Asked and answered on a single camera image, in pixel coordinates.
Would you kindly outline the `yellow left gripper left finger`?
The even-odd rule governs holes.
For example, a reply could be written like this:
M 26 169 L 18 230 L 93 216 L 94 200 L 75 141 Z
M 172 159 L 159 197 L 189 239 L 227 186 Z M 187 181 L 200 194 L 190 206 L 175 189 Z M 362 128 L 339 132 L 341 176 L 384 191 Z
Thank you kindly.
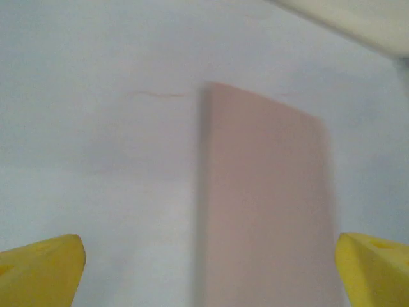
M 0 252 L 0 307 L 71 307 L 86 265 L 78 235 Z

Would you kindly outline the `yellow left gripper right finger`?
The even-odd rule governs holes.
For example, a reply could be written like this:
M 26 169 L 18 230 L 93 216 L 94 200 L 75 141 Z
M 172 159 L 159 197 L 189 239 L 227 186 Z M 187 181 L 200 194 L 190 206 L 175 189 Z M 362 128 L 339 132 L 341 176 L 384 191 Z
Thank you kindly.
M 335 262 L 351 307 L 409 307 L 409 245 L 346 232 Z

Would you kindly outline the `pink paper folder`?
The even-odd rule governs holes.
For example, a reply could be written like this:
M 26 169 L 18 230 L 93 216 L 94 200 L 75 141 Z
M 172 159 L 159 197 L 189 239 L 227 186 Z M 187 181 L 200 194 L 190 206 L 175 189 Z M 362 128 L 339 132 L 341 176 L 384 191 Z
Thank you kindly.
M 223 83 L 200 103 L 191 307 L 343 307 L 323 122 Z

